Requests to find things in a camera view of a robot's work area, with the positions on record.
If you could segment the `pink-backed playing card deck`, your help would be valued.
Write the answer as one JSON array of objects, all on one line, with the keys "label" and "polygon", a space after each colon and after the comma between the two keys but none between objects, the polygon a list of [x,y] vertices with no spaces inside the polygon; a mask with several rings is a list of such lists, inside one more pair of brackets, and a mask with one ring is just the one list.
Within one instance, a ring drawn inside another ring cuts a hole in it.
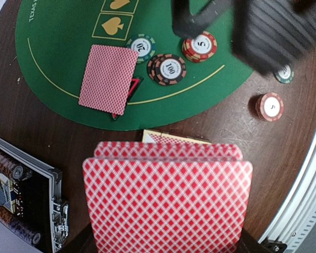
[{"label": "pink-backed playing card deck", "polygon": [[82,167],[98,252],[236,252],[253,173],[237,146],[101,142]]}]

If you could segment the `green poker chip stack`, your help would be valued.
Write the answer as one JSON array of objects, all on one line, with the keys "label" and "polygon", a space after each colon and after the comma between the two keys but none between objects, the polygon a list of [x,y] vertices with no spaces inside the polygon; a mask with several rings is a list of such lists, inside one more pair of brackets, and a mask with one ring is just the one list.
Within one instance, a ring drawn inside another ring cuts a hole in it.
[{"label": "green poker chip stack", "polygon": [[278,82],[289,84],[294,79],[294,70],[291,65],[286,65],[281,70],[274,72],[273,75]]}]

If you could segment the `dealt pink-backed card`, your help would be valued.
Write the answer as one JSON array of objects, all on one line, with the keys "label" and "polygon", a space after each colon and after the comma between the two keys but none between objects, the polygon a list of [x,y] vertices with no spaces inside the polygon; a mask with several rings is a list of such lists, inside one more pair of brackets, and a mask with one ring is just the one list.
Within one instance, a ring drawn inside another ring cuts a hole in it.
[{"label": "dealt pink-backed card", "polygon": [[93,44],[78,104],[123,115],[138,55],[130,48]]}]

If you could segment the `orange poker chip stack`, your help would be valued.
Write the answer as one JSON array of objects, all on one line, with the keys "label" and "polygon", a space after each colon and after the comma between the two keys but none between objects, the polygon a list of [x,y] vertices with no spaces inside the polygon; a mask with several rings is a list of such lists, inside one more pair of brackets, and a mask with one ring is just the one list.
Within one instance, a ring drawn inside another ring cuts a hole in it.
[{"label": "orange poker chip stack", "polygon": [[255,110],[260,119],[275,122],[283,115],[284,103],[277,93],[269,92],[258,98]]}]

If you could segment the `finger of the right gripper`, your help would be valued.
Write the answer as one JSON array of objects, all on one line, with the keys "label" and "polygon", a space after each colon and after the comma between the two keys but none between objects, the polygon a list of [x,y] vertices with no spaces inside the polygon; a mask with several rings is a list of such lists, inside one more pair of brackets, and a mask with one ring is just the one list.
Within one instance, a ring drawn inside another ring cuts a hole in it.
[{"label": "finger of the right gripper", "polygon": [[200,34],[199,26],[190,12],[190,1],[171,1],[172,30],[180,38],[196,38]]}]

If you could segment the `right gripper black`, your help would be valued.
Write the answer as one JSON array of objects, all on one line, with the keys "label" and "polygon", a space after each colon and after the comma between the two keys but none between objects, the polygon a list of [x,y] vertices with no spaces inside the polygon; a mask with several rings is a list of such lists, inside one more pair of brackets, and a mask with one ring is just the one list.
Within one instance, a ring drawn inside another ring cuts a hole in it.
[{"label": "right gripper black", "polygon": [[[212,25],[232,0],[214,0],[192,17],[194,30]],[[275,72],[316,47],[316,1],[234,1],[232,53],[262,75]]]}]

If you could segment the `red five chip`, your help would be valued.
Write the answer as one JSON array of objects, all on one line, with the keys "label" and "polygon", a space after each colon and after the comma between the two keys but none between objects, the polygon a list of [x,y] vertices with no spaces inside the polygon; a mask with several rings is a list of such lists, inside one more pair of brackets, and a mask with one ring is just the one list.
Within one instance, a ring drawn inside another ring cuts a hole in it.
[{"label": "red five chip", "polygon": [[202,32],[197,38],[185,39],[182,43],[182,53],[193,63],[202,63],[215,55],[217,41],[208,31]]}]

